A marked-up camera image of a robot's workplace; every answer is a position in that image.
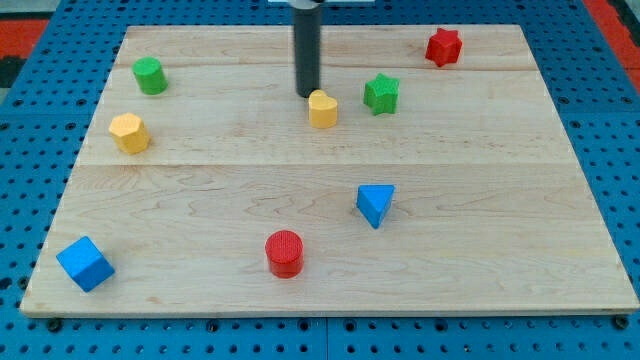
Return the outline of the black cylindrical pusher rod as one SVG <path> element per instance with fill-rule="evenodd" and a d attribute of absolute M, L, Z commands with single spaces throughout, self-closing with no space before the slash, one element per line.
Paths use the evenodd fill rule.
<path fill-rule="evenodd" d="M 296 92 L 303 98 L 320 88 L 322 1 L 293 0 Z"/>

